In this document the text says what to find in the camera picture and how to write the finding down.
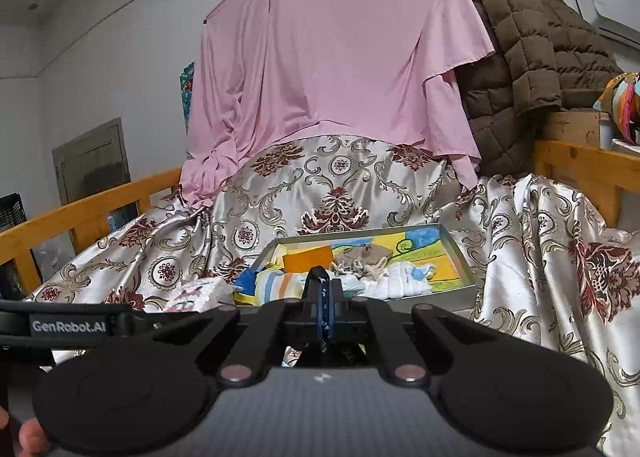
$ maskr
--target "white logo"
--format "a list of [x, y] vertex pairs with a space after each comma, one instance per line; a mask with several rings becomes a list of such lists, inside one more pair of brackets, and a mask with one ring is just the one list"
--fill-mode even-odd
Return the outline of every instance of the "white logo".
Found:
[[36, 332], [53, 332], [53, 333], [78, 333], [78, 332], [107, 332], [106, 325], [104, 322], [94, 322], [91, 325], [89, 322], [76, 323], [76, 322], [51, 322], [51, 323], [43, 323], [38, 320], [34, 321], [31, 324], [31, 328], [33, 328]]
[[314, 379], [318, 383], [324, 383], [326, 380], [331, 379], [331, 375], [327, 373], [318, 374], [318, 376], [314, 376]]

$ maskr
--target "hand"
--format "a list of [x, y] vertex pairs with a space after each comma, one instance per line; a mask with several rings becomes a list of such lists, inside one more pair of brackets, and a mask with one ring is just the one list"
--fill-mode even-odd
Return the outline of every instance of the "hand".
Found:
[[[5, 429], [9, 424], [9, 413], [0, 408], [0, 429]], [[36, 419], [30, 419], [20, 427], [18, 435], [22, 452], [18, 457], [35, 457], [38, 453], [44, 453], [49, 449], [49, 442], [44, 437], [40, 423]]]

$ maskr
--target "gray door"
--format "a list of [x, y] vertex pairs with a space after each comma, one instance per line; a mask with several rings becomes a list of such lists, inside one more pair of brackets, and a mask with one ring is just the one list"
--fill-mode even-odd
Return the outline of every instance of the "gray door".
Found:
[[63, 205], [129, 182], [121, 119], [55, 148], [53, 162]]

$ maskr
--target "brown puffer coat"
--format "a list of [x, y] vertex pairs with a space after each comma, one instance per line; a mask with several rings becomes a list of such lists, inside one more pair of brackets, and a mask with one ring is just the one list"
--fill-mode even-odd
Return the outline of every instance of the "brown puffer coat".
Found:
[[562, 0], [473, 0], [495, 55], [456, 68], [480, 174], [530, 171], [546, 113], [589, 108], [621, 72], [606, 43]]

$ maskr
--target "silver floral bedspread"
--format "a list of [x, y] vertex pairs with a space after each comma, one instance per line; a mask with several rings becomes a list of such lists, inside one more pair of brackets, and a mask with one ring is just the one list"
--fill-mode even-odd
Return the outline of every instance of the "silver floral bedspread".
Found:
[[[472, 319], [594, 365], [615, 397], [600, 446], [634, 455], [640, 232], [606, 229], [582, 193], [542, 177], [482, 178], [469, 191], [444, 161], [408, 145], [352, 136], [278, 145], [245, 165], [212, 206], [165, 198], [30, 298], [160, 311], [183, 281], [234, 281], [274, 237], [437, 221], [481, 284]], [[193, 304], [191, 293], [180, 299], [184, 309]]]

